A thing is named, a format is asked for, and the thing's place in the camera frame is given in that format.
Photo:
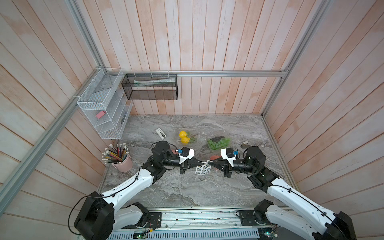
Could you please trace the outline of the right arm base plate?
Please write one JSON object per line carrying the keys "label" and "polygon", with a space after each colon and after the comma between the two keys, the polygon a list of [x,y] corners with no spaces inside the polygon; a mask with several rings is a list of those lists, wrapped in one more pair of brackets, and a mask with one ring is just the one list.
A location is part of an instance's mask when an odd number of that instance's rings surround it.
{"label": "right arm base plate", "polygon": [[238,210],[235,212],[235,215],[240,219],[243,227],[279,227],[279,225],[273,224],[267,219],[267,211]]}

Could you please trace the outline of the clear box of grapes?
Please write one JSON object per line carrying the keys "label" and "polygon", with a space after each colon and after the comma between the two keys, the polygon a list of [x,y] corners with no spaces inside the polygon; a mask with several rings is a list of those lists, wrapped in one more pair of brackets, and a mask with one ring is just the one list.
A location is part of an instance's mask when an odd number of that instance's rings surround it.
{"label": "clear box of grapes", "polygon": [[224,136],[207,139],[207,145],[211,151],[225,149],[230,145],[230,142],[231,139]]}

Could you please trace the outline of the clear box of red apples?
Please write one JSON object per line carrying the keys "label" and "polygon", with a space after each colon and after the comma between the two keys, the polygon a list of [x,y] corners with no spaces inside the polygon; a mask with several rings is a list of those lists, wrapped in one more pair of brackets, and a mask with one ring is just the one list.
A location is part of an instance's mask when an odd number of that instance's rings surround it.
{"label": "clear box of red apples", "polygon": [[214,161],[214,160],[217,160],[219,159],[221,156],[220,155],[213,155],[210,157],[210,161]]}

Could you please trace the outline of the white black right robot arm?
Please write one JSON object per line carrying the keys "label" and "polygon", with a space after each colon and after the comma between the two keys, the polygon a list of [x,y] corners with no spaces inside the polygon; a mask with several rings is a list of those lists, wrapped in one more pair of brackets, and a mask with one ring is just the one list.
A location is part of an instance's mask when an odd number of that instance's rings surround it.
{"label": "white black right robot arm", "polygon": [[254,209],[258,224],[275,224],[305,240],[355,240],[353,221],[344,212],[338,214],[310,200],[278,174],[265,166],[266,156],[257,146],[245,150],[243,158],[233,149],[223,149],[221,157],[208,165],[223,171],[229,178],[232,172],[247,174],[256,189],[278,199],[290,207],[291,214],[268,200],[263,200]]}

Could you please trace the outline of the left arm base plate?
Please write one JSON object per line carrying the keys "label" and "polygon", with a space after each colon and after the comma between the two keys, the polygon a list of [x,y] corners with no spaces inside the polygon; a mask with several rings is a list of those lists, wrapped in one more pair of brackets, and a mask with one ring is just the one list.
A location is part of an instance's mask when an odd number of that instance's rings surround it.
{"label": "left arm base plate", "polygon": [[136,225],[125,226],[123,229],[155,230],[161,227],[162,212],[149,212],[139,220]]}

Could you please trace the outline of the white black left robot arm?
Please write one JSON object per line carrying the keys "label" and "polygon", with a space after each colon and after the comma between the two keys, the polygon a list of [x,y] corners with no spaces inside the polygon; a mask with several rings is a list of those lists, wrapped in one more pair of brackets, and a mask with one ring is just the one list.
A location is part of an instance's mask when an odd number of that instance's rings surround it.
{"label": "white black left robot arm", "polygon": [[93,192],[81,198],[82,208],[74,221],[72,234],[86,240],[106,240],[113,231],[128,226],[147,226],[148,210],[140,203],[128,207],[129,202],[142,190],[157,182],[169,167],[178,167],[181,174],[204,162],[195,158],[195,151],[187,147],[171,150],[172,144],[159,141],[152,145],[152,155],[139,171],[122,184],[102,194]]}

